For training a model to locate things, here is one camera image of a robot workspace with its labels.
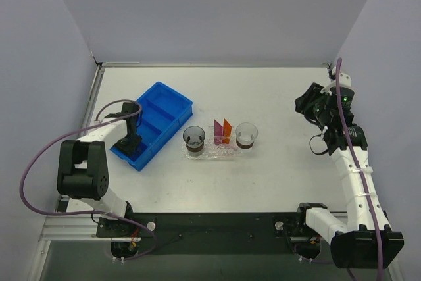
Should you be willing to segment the blue plastic bin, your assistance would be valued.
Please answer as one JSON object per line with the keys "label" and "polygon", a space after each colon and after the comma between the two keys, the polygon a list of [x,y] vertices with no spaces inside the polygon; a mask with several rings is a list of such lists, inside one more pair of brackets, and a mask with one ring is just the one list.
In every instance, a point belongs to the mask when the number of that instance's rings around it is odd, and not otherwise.
{"label": "blue plastic bin", "polygon": [[141,171],[193,115],[193,101],[164,83],[156,82],[137,102],[143,110],[137,127],[140,143],[129,155],[117,146],[111,151]]}

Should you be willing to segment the dark tinted cup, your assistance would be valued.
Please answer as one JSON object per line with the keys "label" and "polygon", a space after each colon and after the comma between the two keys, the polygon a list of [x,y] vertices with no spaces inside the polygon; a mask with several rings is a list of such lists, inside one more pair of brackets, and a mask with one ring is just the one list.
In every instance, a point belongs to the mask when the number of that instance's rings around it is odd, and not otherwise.
{"label": "dark tinted cup", "polygon": [[205,131],[199,126],[189,126],[183,132],[187,153],[193,157],[202,155],[205,145]]}

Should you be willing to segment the clear cup brown base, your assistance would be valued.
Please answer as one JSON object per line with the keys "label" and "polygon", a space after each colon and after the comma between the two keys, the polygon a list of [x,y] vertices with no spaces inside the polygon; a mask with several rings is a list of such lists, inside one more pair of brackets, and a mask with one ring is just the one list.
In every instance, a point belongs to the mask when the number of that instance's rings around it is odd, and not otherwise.
{"label": "clear cup brown base", "polygon": [[248,150],[254,146],[258,137],[258,129],[254,124],[243,122],[235,130],[236,143],[240,149]]}

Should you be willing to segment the clear textured oval tray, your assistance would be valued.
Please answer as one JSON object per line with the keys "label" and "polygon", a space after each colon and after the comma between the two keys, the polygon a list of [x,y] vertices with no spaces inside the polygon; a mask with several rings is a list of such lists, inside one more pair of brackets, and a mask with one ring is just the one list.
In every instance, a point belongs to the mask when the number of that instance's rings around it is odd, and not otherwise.
{"label": "clear textured oval tray", "polygon": [[[192,160],[231,159],[234,157],[240,157],[244,155],[245,152],[240,148],[238,148],[237,151],[219,150],[214,144],[214,128],[212,126],[209,126],[206,129],[203,128],[203,130],[205,131],[206,136],[205,136],[205,145],[204,145],[204,150],[203,150],[202,155],[198,157],[193,157],[190,154],[188,154],[186,145],[183,141],[182,150],[183,150],[184,155],[188,159],[192,159]],[[235,132],[232,130],[229,144],[237,146],[235,141],[236,141]]]}

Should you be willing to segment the pink toothpaste tube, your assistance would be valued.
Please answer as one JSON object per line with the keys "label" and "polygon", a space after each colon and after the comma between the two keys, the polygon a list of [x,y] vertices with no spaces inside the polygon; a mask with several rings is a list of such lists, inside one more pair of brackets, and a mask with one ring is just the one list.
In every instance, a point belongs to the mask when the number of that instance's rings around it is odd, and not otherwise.
{"label": "pink toothpaste tube", "polygon": [[214,144],[221,145],[223,141],[223,125],[217,120],[214,120]]}

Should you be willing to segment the orange toothpaste tube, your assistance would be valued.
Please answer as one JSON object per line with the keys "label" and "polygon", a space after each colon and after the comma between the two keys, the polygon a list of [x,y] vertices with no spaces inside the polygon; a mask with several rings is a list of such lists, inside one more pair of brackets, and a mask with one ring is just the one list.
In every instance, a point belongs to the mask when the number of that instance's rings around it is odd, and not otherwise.
{"label": "orange toothpaste tube", "polygon": [[232,133],[232,125],[224,119],[223,121],[223,131],[222,131],[222,143],[228,145],[230,143]]}

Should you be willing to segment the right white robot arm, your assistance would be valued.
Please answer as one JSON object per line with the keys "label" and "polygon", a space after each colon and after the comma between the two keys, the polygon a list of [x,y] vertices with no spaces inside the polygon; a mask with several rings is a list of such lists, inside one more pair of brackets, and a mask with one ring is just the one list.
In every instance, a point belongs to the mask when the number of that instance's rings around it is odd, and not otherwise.
{"label": "right white robot arm", "polygon": [[301,203],[299,223],[327,241],[338,268],[385,269],[404,246],[380,205],[373,169],[368,161],[364,130],[353,123],[354,91],[313,83],[295,100],[295,110],[320,129],[326,153],[339,173],[345,196],[347,223],[336,219],[322,203]]}

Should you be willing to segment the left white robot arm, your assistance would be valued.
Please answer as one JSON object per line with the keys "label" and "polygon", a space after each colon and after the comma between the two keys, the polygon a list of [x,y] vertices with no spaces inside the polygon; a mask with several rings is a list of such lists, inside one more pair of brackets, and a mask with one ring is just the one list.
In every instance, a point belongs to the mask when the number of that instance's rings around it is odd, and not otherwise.
{"label": "left white robot arm", "polygon": [[124,101],[121,111],[108,114],[90,133],[66,140],[60,147],[58,192],[112,219],[112,229],[121,236],[133,232],[135,220],[126,214],[128,203],[109,188],[107,150],[116,147],[126,156],[132,155],[141,143],[137,134],[141,116],[138,102]]}

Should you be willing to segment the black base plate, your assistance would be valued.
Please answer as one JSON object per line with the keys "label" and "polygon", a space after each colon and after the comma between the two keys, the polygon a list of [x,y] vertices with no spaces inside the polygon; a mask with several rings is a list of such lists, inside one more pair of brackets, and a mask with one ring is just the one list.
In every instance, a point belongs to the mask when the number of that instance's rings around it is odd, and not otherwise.
{"label": "black base plate", "polygon": [[96,235],[112,238],[116,253],[155,255],[280,255],[318,256],[322,241],[299,216],[286,213],[133,213],[139,229],[120,220],[100,218]]}

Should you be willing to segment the aluminium frame rail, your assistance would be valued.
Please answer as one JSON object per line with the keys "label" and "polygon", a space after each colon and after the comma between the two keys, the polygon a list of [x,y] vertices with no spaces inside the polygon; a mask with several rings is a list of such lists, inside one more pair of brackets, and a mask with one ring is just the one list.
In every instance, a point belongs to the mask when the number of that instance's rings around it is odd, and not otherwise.
{"label": "aluminium frame rail", "polygon": [[109,241],[97,234],[97,223],[90,215],[48,216],[45,219],[40,241]]}

